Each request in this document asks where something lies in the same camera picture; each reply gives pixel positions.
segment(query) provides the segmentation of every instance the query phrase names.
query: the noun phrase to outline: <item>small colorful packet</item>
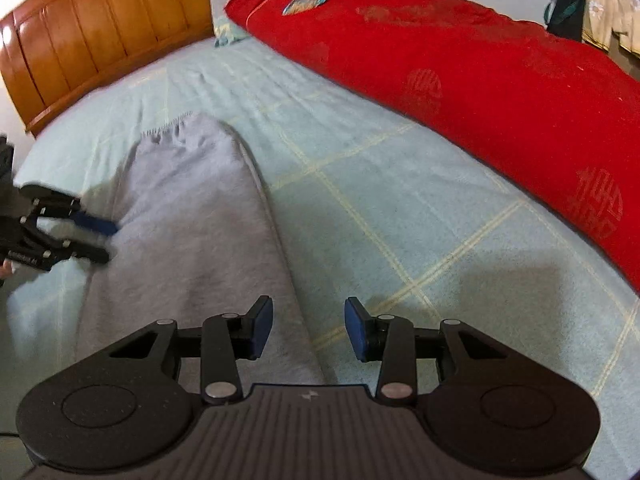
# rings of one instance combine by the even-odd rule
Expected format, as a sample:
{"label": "small colorful packet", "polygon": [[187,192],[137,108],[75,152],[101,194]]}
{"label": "small colorful packet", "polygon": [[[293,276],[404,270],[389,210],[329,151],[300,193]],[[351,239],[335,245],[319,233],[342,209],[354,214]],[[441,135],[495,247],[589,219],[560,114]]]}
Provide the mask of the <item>small colorful packet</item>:
{"label": "small colorful packet", "polygon": [[305,10],[315,9],[325,3],[327,0],[291,0],[282,11],[283,16],[290,16],[299,12],[305,12]]}

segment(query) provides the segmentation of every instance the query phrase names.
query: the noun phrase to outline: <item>red quilt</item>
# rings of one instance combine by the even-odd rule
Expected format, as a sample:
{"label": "red quilt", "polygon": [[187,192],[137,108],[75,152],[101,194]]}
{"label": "red quilt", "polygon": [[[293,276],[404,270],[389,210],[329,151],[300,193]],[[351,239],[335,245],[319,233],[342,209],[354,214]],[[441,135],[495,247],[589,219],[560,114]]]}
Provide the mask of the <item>red quilt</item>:
{"label": "red quilt", "polygon": [[404,112],[588,235],[640,290],[640,84],[594,48],[466,0],[231,0],[284,56]]}

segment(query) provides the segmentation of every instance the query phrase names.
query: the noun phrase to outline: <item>plaid bedsheet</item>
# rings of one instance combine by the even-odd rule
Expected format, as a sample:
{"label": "plaid bedsheet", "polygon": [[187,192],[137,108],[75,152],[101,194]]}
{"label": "plaid bedsheet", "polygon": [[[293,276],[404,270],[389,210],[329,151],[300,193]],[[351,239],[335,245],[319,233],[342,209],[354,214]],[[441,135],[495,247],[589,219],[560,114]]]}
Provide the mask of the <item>plaid bedsheet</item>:
{"label": "plaid bedsheet", "polygon": [[[252,153],[328,381],[373,384],[378,373],[351,351],[348,296],[416,326],[459,318],[591,392],[603,423],[588,462],[597,478],[640,468],[640,302],[619,274],[430,129],[258,41],[203,41],[93,92],[47,128],[18,181],[81,192],[92,211],[108,213],[114,176],[140,133],[191,111],[226,121]],[[2,290],[0,384],[10,402],[0,430],[11,430],[29,386],[70,361],[85,280],[86,268],[68,262]],[[433,363],[418,368],[429,391]],[[18,455],[0,440],[2,478],[24,466]]]}

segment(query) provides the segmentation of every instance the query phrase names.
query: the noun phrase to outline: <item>silver rivet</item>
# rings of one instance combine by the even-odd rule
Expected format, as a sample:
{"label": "silver rivet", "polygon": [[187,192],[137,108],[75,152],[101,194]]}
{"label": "silver rivet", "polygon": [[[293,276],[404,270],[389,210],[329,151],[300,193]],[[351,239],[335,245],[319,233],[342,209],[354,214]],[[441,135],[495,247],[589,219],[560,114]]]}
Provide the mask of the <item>silver rivet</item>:
{"label": "silver rivet", "polygon": [[212,399],[226,399],[236,393],[237,390],[233,384],[225,381],[207,384],[204,388],[204,392]]}
{"label": "silver rivet", "polygon": [[388,383],[380,388],[380,392],[387,399],[406,399],[414,392],[414,389],[404,383]]}

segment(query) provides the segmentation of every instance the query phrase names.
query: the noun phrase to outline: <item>orange wooden headboard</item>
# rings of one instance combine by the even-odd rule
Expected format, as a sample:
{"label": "orange wooden headboard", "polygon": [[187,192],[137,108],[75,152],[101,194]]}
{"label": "orange wooden headboard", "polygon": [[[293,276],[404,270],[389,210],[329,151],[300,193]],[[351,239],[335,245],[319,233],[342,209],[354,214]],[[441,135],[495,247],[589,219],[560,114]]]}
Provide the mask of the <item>orange wooden headboard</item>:
{"label": "orange wooden headboard", "polygon": [[0,72],[35,136],[91,90],[213,35],[209,0],[27,0],[0,30]]}

